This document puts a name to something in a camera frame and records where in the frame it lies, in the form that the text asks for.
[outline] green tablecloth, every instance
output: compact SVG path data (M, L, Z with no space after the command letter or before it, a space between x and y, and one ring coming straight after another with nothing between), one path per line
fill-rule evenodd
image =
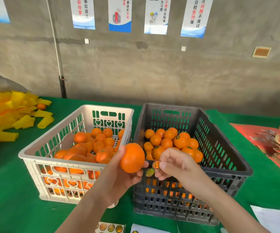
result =
M132 118L133 137L142 108L138 105L99 103L61 98L46 99L53 102L47 109L47 111L54 114L55 122L53 124L46 129L38 129L36 126L21 130L10 129L8 130L10 132L19 132L17 141L0 143L0 233L54 232L75 207L73 204L39 199L37 188L23 160L18 158L18 153L21 149L84 104L134 109L134 116ZM250 204L280 209L280 169L228 123L245 123L245 121L249 121L250 124L258 124L259 122L259 125L277 126L280 124L280 119L224 115L216 110L207 111L207 113L210 116L210 120L219 126L254 170L254 175L246 180L235 199L251 214ZM119 204L115 208L108 209L104 213L101 220L126 224L126 233L130 232L132 223L167 230L171 233L177 233L178 229L181 233L219 232L219 227L136 214L132 208L131 189L119 200Z

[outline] gray wall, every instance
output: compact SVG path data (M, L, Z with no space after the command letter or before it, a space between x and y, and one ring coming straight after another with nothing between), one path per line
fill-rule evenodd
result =
M73 28L70 0L50 1L68 98L280 116L280 0L214 0L203 39L180 37L186 0L172 1L166 36L143 33L145 0L133 0L131 33L108 31L107 0L94 0L96 30ZM60 97L46 0L5 4L0 75ZM255 46L273 49L251 58Z

